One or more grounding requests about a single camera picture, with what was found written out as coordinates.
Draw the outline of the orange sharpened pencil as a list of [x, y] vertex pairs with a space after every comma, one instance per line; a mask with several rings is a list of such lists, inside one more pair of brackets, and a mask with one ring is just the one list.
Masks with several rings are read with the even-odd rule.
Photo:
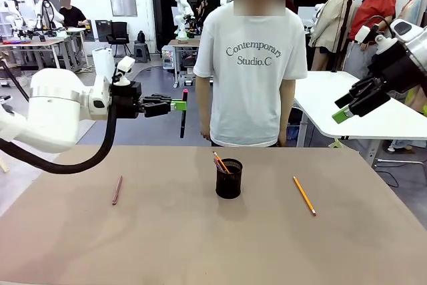
[[217, 159], [219, 163], [222, 165], [223, 169], [226, 171], [225, 173], [229, 174], [230, 171], [228, 170], [226, 165], [223, 163], [222, 159], [218, 156], [218, 154], [216, 152], [213, 152], [213, 156], [214, 156], [214, 159]]

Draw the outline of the person's left forearm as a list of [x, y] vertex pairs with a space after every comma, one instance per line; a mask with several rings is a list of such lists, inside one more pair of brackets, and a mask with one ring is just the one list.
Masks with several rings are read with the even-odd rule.
[[290, 112], [294, 104], [295, 90], [296, 90], [295, 80], [282, 81], [280, 86], [280, 101], [281, 101], [280, 133], [286, 133]]

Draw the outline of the computer case with coloured lights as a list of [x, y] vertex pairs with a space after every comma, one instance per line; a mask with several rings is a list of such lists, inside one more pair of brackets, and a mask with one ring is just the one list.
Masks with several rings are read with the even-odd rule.
[[164, 45], [161, 49], [162, 66], [165, 70], [175, 69], [175, 49], [173, 46]]

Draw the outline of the black mesh pen holder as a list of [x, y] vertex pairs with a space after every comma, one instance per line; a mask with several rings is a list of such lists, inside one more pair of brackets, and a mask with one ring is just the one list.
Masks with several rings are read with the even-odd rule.
[[217, 169], [216, 172], [216, 194], [223, 199], [234, 199], [241, 194], [241, 180], [243, 165], [240, 161], [232, 158], [223, 158], [225, 169]]

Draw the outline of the mannequin with beige jacket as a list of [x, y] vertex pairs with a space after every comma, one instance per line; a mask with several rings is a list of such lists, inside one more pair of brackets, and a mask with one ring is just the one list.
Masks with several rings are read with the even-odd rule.
[[346, 2], [347, 0], [327, 0], [318, 13], [309, 42], [309, 46], [315, 49], [312, 71], [326, 70], [329, 58], [338, 51]]

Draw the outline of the black slanted rod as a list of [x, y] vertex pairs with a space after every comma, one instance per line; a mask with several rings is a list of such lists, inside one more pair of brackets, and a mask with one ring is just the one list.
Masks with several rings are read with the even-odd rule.
[[26, 101], [29, 101], [29, 95], [27, 92], [23, 89], [21, 84], [18, 82], [17, 78], [13, 75], [11, 70], [8, 68], [7, 64], [0, 59], [0, 67], [4, 69], [5, 73], [9, 77], [9, 79], [15, 84], [15, 87], [19, 90], [21, 95], [24, 97]]

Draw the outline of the standing person in black cap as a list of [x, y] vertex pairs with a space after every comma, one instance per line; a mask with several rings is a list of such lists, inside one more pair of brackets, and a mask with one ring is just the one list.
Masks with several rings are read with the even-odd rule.
[[197, 0], [195, 7], [196, 26], [201, 31], [207, 16], [220, 6], [220, 0]]

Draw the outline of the long cluttered work desk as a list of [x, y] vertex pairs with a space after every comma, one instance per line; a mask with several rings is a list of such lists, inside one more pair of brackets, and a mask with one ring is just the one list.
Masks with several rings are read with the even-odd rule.
[[85, 30], [70, 28], [61, 37], [0, 41], [0, 57], [13, 67], [40, 70], [64, 67], [74, 73], [89, 66], [85, 52]]

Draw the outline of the black pen with pink cap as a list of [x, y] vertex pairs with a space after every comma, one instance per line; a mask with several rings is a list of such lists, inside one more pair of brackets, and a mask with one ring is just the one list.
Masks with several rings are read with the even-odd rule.
[[185, 135], [186, 115], [187, 115], [187, 101], [188, 101], [188, 90], [183, 90], [182, 101], [185, 103], [185, 108], [181, 113], [181, 128], [180, 138], [183, 139]]

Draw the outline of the background wooden work table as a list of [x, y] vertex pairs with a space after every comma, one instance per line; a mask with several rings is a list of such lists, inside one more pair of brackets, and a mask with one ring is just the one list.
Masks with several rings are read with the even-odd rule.
[[199, 50], [199, 38], [179, 41], [171, 40], [168, 46], [175, 49], [175, 69], [173, 69], [173, 88], [183, 87], [179, 84], [181, 74], [194, 74], [193, 69]]

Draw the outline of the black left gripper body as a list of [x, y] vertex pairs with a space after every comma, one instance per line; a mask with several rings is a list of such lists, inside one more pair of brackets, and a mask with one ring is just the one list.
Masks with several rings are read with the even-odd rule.
[[110, 85], [109, 119], [136, 119], [141, 95], [140, 82], [131, 81], [124, 86]]

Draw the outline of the person in white T-shirt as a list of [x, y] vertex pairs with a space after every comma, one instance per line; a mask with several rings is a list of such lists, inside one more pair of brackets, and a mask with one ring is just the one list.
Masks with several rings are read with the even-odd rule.
[[210, 137], [217, 147], [273, 147], [280, 86], [308, 74], [304, 26], [286, 0], [233, 0], [203, 24], [194, 67], [210, 82]]

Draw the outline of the yellow pencil with pink eraser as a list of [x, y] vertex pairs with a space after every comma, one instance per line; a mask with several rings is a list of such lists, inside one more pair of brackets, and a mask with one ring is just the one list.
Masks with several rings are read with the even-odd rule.
[[306, 195], [301, 183], [299, 182], [298, 178], [296, 176], [294, 176], [293, 180], [294, 180], [294, 183], [295, 183], [297, 189], [299, 190], [300, 194], [302, 195], [307, 207], [310, 209], [312, 215], [317, 216], [317, 212], [316, 212], [315, 208], [313, 207], [311, 201], [307, 197], [307, 195]]

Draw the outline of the white air purifier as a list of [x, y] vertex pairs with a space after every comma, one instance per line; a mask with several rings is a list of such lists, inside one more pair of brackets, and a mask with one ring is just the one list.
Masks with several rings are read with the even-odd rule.
[[111, 81], [114, 71], [115, 62], [110, 48], [97, 48], [92, 51], [93, 64], [97, 75], [102, 75]]

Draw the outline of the person in red shirt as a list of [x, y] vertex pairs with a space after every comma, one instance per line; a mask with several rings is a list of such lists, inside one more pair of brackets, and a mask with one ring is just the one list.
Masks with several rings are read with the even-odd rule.
[[396, 16], [396, 0], [363, 0], [356, 11], [350, 34], [344, 62], [344, 71], [362, 79], [368, 73], [368, 66], [377, 51], [377, 44], [359, 44], [355, 36], [363, 25], [368, 27], [379, 25], [380, 31], [387, 29], [387, 24]]

